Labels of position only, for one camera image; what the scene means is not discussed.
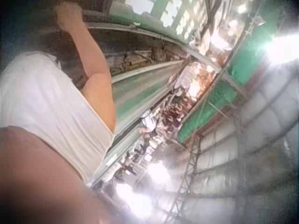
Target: white shirt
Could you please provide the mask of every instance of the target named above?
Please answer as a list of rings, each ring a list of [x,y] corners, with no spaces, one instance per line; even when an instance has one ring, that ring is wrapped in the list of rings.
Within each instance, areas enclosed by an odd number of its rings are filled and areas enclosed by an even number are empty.
[[[54,60],[28,52],[7,66],[0,83],[0,127],[18,126],[37,135],[87,181],[113,134]]]

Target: raised arm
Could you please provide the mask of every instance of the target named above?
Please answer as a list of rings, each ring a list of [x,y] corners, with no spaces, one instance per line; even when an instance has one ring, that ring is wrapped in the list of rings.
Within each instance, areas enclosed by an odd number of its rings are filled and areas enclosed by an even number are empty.
[[[82,9],[76,3],[62,2],[56,7],[56,12],[58,25],[75,42],[87,76],[81,92],[107,127],[114,132],[115,107],[111,75],[105,56],[83,23]]]

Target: hand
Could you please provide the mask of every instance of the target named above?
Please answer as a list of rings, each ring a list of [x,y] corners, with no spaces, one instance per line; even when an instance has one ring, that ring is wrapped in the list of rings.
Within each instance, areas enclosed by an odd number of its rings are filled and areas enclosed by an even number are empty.
[[[68,33],[84,25],[82,8],[77,3],[64,1],[55,7],[55,11],[58,18],[57,24]]]

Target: bright light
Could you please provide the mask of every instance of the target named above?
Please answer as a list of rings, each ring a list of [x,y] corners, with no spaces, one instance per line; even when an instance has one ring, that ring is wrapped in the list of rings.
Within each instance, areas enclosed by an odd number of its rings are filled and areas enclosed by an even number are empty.
[[[234,28],[238,25],[238,21],[237,20],[232,20],[231,22],[229,22],[229,26]]]
[[[195,79],[193,79],[190,84],[188,93],[191,97],[196,97],[199,91],[200,91],[200,85]]]
[[[165,183],[170,179],[167,169],[163,166],[162,162],[150,164],[148,173],[156,183]]]
[[[245,3],[242,4],[242,5],[240,5],[240,6],[238,7],[238,13],[240,13],[240,14],[245,13],[246,10],[247,10],[247,8],[246,8],[246,4],[245,4]]]
[[[150,162],[151,159],[152,159],[152,156],[151,156],[150,154],[146,154],[146,155],[144,156],[144,159],[145,159],[147,162]]]
[[[213,34],[211,43],[218,49],[224,49],[228,47],[228,43],[223,40],[217,33]]]
[[[299,34],[274,38],[268,46],[273,63],[286,63],[299,58]]]
[[[147,217],[152,211],[150,198],[145,195],[136,195],[132,191],[132,187],[127,184],[117,184],[116,192],[125,200],[132,210],[132,212],[138,217]]]
[[[214,71],[214,69],[212,68],[211,65],[208,65],[208,66],[206,67],[206,71],[207,71],[207,72],[212,72],[212,71]]]
[[[229,30],[229,31],[228,31],[228,35],[229,35],[229,36],[232,36],[232,35],[234,35],[234,32],[233,32],[232,30]]]

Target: person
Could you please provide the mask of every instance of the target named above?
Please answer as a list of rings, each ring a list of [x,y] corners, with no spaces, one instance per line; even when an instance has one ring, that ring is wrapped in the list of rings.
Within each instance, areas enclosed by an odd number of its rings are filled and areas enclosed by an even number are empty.
[[[76,45],[87,82],[80,92],[55,59],[41,52],[23,53],[4,70],[0,194],[6,222],[132,223],[111,215],[86,186],[113,141],[107,62],[77,4],[62,2],[56,13]]]

